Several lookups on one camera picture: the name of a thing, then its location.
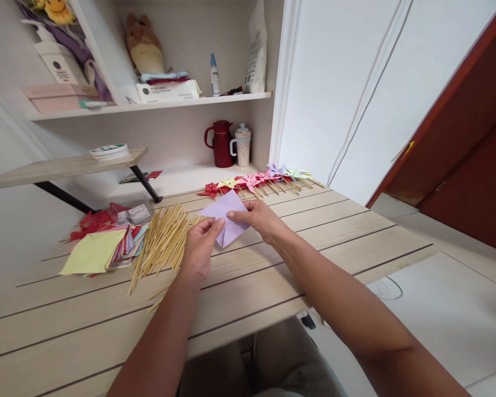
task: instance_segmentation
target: tissue box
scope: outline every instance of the tissue box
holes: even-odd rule
[[[89,85],[48,84],[36,85],[23,90],[41,113],[60,110],[79,110],[81,100],[101,101],[97,90]]]
[[[155,85],[136,84],[142,103],[169,102],[200,98],[200,88],[196,80],[184,82],[158,83]]]

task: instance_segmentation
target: pants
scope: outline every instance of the pants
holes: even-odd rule
[[[251,368],[237,342],[220,347],[186,363],[180,397],[286,395],[284,390],[305,397],[345,395],[296,317],[249,340]]]

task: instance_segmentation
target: white thermos cup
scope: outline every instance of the white thermos cup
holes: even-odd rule
[[[250,140],[252,132],[241,123],[237,131],[235,131],[235,139],[230,141],[230,154],[237,156],[237,165],[240,167],[248,167],[250,164]],[[237,153],[233,152],[233,143],[237,142]]]

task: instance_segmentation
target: white floor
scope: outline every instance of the white floor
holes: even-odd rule
[[[433,242],[440,253],[369,288],[474,397],[496,396],[496,249],[435,221],[389,196],[373,211]],[[376,396],[364,372],[332,330],[312,339],[350,397]]]

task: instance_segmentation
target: red thermos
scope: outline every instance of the red thermos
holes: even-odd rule
[[[233,123],[227,120],[219,120],[213,123],[204,133],[204,143],[208,148],[213,149],[213,156],[215,157],[215,167],[227,168],[233,165],[233,156],[230,154],[230,126]],[[208,131],[213,130],[213,145],[208,145]]]

